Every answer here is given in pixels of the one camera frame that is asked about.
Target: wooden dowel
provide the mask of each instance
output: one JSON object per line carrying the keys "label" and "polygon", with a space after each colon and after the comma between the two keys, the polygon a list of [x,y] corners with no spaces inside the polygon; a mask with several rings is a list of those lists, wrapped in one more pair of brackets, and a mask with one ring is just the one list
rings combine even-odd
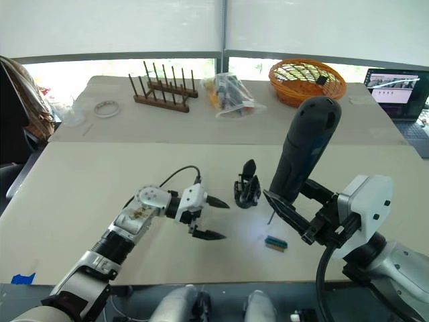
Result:
{"label": "wooden dowel", "polygon": [[150,80],[150,77],[149,77],[149,72],[147,71],[146,62],[143,62],[143,65],[145,65],[146,75],[147,75],[147,81],[149,82],[149,84],[152,84],[152,81]]}
{"label": "wooden dowel", "polygon": [[145,95],[145,98],[147,98],[146,90],[145,90],[145,87],[143,86],[143,82],[141,81],[140,76],[139,76],[139,81],[140,81],[141,89],[143,89],[143,94]]}
{"label": "wooden dowel", "polygon": [[180,90],[181,90],[181,92],[182,92],[182,102],[183,102],[183,106],[186,106],[186,104],[185,104],[185,94],[184,94],[183,86],[182,86],[182,85],[180,85]]}
{"label": "wooden dowel", "polygon": [[134,90],[135,96],[137,96],[137,91],[135,90],[135,86],[134,86],[134,83],[133,83],[133,79],[131,78],[131,75],[130,75],[130,74],[128,74],[128,77],[129,77],[129,81],[131,82],[131,86],[133,87],[133,90]]}
{"label": "wooden dowel", "polygon": [[162,86],[162,83],[160,82],[161,85],[161,93],[162,93],[162,98],[164,99],[164,103],[166,103],[166,94],[164,93],[164,87]]}
{"label": "wooden dowel", "polygon": [[166,74],[166,69],[165,69],[165,67],[164,67],[164,64],[162,64],[162,70],[164,71],[164,77],[165,77],[165,79],[166,79],[166,86],[167,86],[167,88],[168,88],[168,80],[167,80],[167,74]]}
{"label": "wooden dowel", "polygon": [[155,72],[155,76],[156,76],[156,82],[159,83],[160,79],[158,78],[158,73],[156,72],[156,67],[155,67],[155,63],[152,63],[154,65],[154,72]]}
{"label": "wooden dowel", "polygon": [[174,79],[174,88],[177,89],[176,75],[174,74],[174,67],[172,66],[173,79]]}
{"label": "wooden dowel", "polygon": [[190,76],[192,78],[192,90],[195,91],[195,84],[194,84],[194,71],[190,70]]}
{"label": "wooden dowel", "polygon": [[182,68],[182,80],[183,80],[183,88],[186,90],[185,74],[183,73],[183,68]]}
{"label": "wooden dowel", "polygon": [[174,97],[174,92],[172,91],[173,103],[176,104],[176,98]]}

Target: white table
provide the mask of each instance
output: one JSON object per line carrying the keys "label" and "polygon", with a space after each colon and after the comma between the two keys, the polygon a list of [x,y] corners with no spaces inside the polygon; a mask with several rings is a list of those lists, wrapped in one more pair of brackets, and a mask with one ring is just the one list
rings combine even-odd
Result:
{"label": "white table", "polygon": [[[202,228],[227,239],[195,239],[185,225],[155,220],[115,284],[314,280],[323,247],[308,246],[278,217],[267,226],[271,209],[263,197],[248,210],[233,200],[233,182],[245,161],[255,159],[266,188],[279,157],[280,146],[53,142],[0,217],[0,282],[35,272],[34,284],[56,284],[139,187],[159,183],[187,164],[199,166],[207,191],[230,204],[231,209],[203,210]],[[356,174],[391,175],[393,213],[381,233],[429,254],[424,209],[429,173],[424,166],[411,146],[329,145],[311,177],[341,191]],[[191,170],[183,172],[168,188],[183,189],[193,178]],[[307,219],[319,208],[305,198],[296,205]],[[266,248],[267,234],[285,239],[286,252]],[[331,264],[326,279],[346,279],[342,265]]]}
{"label": "white table", "polygon": [[[296,109],[281,103],[269,82],[243,83],[258,102],[267,106],[267,111],[231,120],[215,118],[216,112],[201,86],[199,98],[188,100],[190,112],[180,113],[135,103],[128,78],[95,76],[75,103],[77,109],[86,111],[86,122],[78,127],[61,125],[50,141],[282,144]],[[331,144],[408,144],[363,84],[347,86],[346,95],[339,100],[343,115]],[[106,100],[117,101],[121,112],[99,119],[93,108]]]}

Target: black power cord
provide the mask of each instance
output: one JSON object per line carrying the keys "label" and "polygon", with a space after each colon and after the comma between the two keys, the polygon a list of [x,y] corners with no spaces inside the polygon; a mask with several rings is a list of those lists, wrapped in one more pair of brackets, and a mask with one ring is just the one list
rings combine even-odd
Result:
{"label": "black power cord", "polygon": [[193,168],[193,169],[195,169],[195,170],[196,170],[196,177],[195,177],[194,184],[196,184],[196,183],[200,183],[200,182],[201,182],[201,173],[200,173],[200,169],[198,169],[198,167],[197,167],[197,166],[184,166],[183,168],[180,168],[179,170],[177,170],[177,171],[173,172],[171,176],[169,176],[167,179],[165,179],[165,180],[163,181],[163,183],[162,183],[162,184],[160,184],[160,187],[164,186],[168,181],[170,181],[170,179],[171,179],[172,177],[174,177],[174,176],[175,176],[177,173],[179,173],[180,171],[183,171],[183,170],[186,170],[186,169],[189,169],[189,168]]}
{"label": "black power cord", "polygon": [[[164,186],[168,181],[170,181],[171,180],[171,178],[172,177],[174,177],[177,173],[179,173],[179,172],[181,172],[181,171],[183,171],[183,170],[186,170],[186,169],[189,169],[189,168],[192,168],[192,169],[195,169],[195,171],[196,171],[196,177],[195,177],[195,180],[194,180],[194,184],[196,184],[196,183],[201,183],[201,172],[200,172],[200,169],[198,169],[198,167],[197,166],[193,166],[193,165],[190,165],[190,166],[184,166],[183,168],[180,168],[179,170],[177,170],[177,171],[175,171],[175,172],[173,172],[167,179],[165,179],[163,182],[162,182],[162,184],[160,184],[160,187],[162,187],[162,186]],[[129,205],[129,203],[130,202],[132,202],[132,200],[134,199],[134,196],[132,196],[128,201],[127,201],[127,203],[122,207],[122,209],[124,209],[126,206],[128,206]]]}
{"label": "black power cord", "polygon": [[328,302],[324,293],[324,275],[326,273],[326,268],[328,267],[329,260],[336,250],[334,244],[329,244],[323,252],[322,257],[320,258],[319,265],[317,266],[316,273],[316,296],[317,303],[319,305],[320,313],[325,322],[334,322],[334,318],[330,312]]}
{"label": "black power cord", "polygon": [[369,283],[367,287],[371,290],[371,292],[382,302],[387,309],[389,309],[393,314],[395,314],[400,319],[404,320],[404,322],[416,322],[416,321],[423,321],[421,317],[416,317],[413,319],[410,316],[407,316],[405,313],[401,312],[391,301],[389,301],[383,293],[381,293],[373,283]]}

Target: clear plastic cup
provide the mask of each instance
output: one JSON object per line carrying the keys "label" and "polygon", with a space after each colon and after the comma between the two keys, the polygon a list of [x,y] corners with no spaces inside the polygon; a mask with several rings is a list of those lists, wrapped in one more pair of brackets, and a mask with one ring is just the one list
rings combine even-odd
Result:
{"label": "clear plastic cup", "polygon": [[70,95],[58,95],[50,92],[48,101],[55,115],[64,125],[77,126],[85,121],[84,113],[73,108],[74,99]]}

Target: chair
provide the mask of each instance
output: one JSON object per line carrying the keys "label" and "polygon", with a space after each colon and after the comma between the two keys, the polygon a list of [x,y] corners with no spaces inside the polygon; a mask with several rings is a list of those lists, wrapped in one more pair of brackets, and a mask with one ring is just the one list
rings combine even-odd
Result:
{"label": "chair", "polygon": [[3,63],[0,63],[0,216],[37,157],[38,141],[24,127],[29,117]]}

